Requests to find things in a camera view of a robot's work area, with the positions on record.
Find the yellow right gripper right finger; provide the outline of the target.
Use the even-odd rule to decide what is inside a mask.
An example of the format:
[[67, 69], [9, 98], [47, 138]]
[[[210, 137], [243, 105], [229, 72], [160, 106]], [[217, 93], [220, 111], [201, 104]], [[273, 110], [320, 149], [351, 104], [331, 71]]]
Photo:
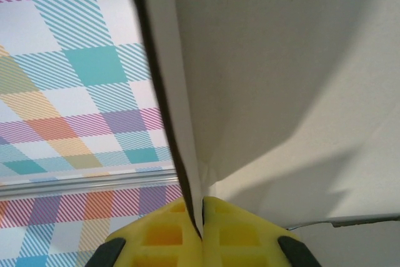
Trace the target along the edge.
[[322, 267], [289, 230], [215, 197], [203, 199], [204, 267]]

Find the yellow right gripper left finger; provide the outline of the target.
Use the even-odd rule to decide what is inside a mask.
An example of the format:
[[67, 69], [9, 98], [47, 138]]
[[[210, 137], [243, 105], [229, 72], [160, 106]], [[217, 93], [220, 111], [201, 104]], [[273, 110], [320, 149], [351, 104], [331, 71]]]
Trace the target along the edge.
[[111, 233], [90, 267], [203, 267], [202, 240], [183, 198]]

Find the white paper box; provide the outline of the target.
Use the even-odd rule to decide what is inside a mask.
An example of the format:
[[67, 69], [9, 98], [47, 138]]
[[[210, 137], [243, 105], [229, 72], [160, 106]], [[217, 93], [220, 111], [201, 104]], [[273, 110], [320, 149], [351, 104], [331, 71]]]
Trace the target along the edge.
[[191, 223], [400, 219], [400, 0], [133, 0]]

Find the aluminium frame post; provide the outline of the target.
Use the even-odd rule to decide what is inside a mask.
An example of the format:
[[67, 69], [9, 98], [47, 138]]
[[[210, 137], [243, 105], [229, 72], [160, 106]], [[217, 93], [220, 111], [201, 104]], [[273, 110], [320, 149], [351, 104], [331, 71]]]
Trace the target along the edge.
[[88, 178], [60, 179], [22, 183], [0, 187], [0, 199], [26, 197], [35, 194], [63, 193], [77, 190], [105, 189], [118, 186], [170, 183], [178, 180], [176, 172], [168, 170], [112, 174]]

